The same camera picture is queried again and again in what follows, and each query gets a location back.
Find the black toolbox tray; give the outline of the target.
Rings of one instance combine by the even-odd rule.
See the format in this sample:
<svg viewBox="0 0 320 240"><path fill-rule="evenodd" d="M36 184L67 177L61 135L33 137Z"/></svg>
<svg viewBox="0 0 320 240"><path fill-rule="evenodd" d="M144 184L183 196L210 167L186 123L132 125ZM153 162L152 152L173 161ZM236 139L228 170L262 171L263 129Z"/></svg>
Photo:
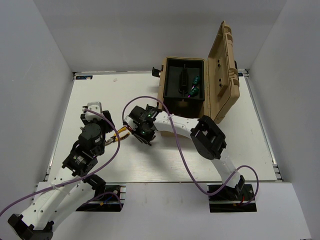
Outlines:
<svg viewBox="0 0 320 240"><path fill-rule="evenodd" d="M166 59L163 67L165 100L203 102L205 100L205 62L202 59L173 58ZM195 76L200 76L198 85L193 85ZM193 87L199 87L199 94L188 97Z"/></svg>

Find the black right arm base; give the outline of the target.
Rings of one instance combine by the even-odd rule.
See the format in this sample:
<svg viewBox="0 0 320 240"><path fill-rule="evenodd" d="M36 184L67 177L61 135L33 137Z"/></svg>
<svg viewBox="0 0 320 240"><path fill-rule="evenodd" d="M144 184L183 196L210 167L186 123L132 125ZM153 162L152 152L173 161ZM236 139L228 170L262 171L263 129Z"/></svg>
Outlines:
<svg viewBox="0 0 320 240"><path fill-rule="evenodd" d="M245 184L240 193L234 193L230 187L225 186L216 195L209 196L210 201L230 201L241 202L249 201L254 196L253 186L251 184Z"/></svg>

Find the green orange stubby screwdriver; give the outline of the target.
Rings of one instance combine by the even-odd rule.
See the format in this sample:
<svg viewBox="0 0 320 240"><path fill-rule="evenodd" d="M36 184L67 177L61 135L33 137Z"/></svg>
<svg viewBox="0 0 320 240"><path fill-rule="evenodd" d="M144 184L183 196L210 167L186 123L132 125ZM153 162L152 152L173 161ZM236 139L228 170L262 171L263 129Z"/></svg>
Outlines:
<svg viewBox="0 0 320 240"><path fill-rule="evenodd" d="M195 96L197 96L197 95L199 94L199 92L200 92L199 87L194 86L194 87L189 91L188 97L189 97L189 98L195 97Z"/></svg>

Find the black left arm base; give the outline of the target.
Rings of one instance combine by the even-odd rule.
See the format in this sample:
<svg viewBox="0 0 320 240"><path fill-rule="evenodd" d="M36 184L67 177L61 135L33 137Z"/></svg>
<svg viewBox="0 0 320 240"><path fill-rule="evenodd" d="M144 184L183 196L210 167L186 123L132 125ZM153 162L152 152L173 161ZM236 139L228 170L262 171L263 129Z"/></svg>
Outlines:
<svg viewBox="0 0 320 240"><path fill-rule="evenodd" d="M85 178L83 182L89 184L94 191L94 196L90 202L98 201L105 204L111 200L116 202L124 200L124 194L126 193L125 184L106 183L96 174Z"/></svg>

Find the yellow black needle-nose pliers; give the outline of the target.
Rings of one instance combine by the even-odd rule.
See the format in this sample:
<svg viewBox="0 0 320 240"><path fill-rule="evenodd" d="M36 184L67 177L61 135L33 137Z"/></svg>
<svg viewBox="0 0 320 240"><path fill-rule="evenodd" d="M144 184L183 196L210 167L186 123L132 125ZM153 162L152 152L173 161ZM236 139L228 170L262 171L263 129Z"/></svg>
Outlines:
<svg viewBox="0 0 320 240"><path fill-rule="evenodd" d="M110 137L106 142L105 142L105 146L108 146L110 144L113 144L115 142L118 141L122 141L127 139L131 132L128 130L128 128L126 126L123 126L122 128L120 128L118 131L118 137L117 134L115 133L112 137Z"/></svg>

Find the blue label sticker left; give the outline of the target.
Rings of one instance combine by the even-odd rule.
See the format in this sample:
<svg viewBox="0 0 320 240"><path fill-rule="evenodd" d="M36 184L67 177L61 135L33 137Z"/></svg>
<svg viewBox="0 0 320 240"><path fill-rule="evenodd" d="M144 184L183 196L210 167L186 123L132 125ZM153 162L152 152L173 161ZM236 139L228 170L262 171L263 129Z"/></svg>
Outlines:
<svg viewBox="0 0 320 240"><path fill-rule="evenodd" d="M75 77L76 80L92 80L92 75L78 75Z"/></svg>

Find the tan plastic toolbox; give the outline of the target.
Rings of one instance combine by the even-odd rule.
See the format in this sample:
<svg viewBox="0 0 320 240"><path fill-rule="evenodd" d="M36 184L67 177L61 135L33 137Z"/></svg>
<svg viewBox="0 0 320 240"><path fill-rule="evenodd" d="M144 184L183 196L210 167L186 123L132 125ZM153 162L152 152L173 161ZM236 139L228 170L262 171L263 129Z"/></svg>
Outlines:
<svg viewBox="0 0 320 240"><path fill-rule="evenodd" d="M204 60L204 101L176 101L164 99L167 58ZM153 68L151 74L159 78L157 97L162 102L159 107L168 108L171 114L185 118L209 116L219 124L240 97L240 81L237 63L234 59L232 29L225 22L220 24L207 58L168 56L160 69Z"/></svg>

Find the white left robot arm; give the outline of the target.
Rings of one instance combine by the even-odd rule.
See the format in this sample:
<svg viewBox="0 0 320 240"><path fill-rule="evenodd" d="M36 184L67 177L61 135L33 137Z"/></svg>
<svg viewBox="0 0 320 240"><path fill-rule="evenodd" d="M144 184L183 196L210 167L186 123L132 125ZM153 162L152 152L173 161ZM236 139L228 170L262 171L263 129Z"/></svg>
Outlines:
<svg viewBox="0 0 320 240"><path fill-rule="evenodd" d="M22 213L12 214L8 224L22 240L50 240L54 230L72 212L91 198L105 196L106 182L93 170L105 152L106 134L115 130L109 111L86 106L84 124L77 141L50 183Z"/></svg>

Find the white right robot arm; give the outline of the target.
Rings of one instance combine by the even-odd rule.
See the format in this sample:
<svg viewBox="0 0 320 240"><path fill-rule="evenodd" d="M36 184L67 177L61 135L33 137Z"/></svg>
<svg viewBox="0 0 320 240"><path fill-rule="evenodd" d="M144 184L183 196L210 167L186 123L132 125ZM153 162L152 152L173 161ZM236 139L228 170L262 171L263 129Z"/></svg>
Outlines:
<svg viewBox="0 0 320 240"><path fill-rule="evenodd" d="M149 146L156 131L176 133L192 140L199 155L210 160L219 173L224 184L221 192L227 199L233 201L243 195L245 179L232 160L222 158L227 147L226 136L209 116L186 118L147 105L146 108L135 106L123 123L133 136Z"/></svg>

